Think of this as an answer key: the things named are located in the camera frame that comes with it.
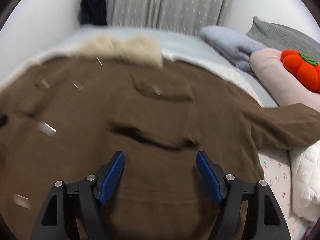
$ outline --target orange stuffed toy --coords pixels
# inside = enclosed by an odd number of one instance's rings
[[[320,66],[306,55],[293,49],[281,53],[284,68],[312,92],[320,93]]]

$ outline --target hanging garment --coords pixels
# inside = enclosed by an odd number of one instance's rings
[[[264,177],[257,147],[307,147],[320,139],[316,110],[261,108],[233,83],[194,65],[165,60],[154,71],[101,63],[52,59],[0,94],[0,112],[9,116],[0,129],[0,213],[18,240],[30,238],[55,181],[79,181],[117,150],[126,165],[100,210],[114,238],[207,240],[219,206],[197,171],[199,150],[256,183]],[[236,240],[245,214],[244,204]],[[86,239],[81,219],[78,226]]]
[[[81,25],[108,25],[107,24],[108,0],[82,0],[81,1]]]

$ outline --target gray pillow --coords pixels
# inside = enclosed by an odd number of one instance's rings
[[[320,44],[290,27],[264,22],[254,16],[253,25],[246,35],[269,48],[280,51],[295,49],[320,64]]]

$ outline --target blue gripper pad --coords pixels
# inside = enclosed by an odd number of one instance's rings
[[[108,164],[100,167],[96,175],[98,176],[95,197],[100,205],[104,205],[110,200],[123,172],[125,164],[124,153],[117,151]]]
[[[210,197],[221,204],[228,190],[223,180],[225,172],[219,165],[211,162],[205,151],[197,153],[196,165]]]

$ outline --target curtain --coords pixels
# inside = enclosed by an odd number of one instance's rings
[[[222,25],[230,0],[109,0],[108,24],[152,27],[198,35]]]

